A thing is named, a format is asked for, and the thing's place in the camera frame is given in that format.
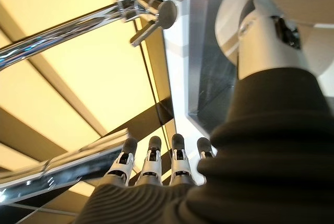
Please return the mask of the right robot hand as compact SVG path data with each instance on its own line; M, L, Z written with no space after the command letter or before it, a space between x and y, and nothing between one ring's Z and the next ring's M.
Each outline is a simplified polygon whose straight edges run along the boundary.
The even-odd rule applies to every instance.
M154 136L128 186L129 138L75 222L333 223L333 115L298 30L272 0L248 0L241 12L237 74L226 122L197 142L203 185L175 134L170 184Z

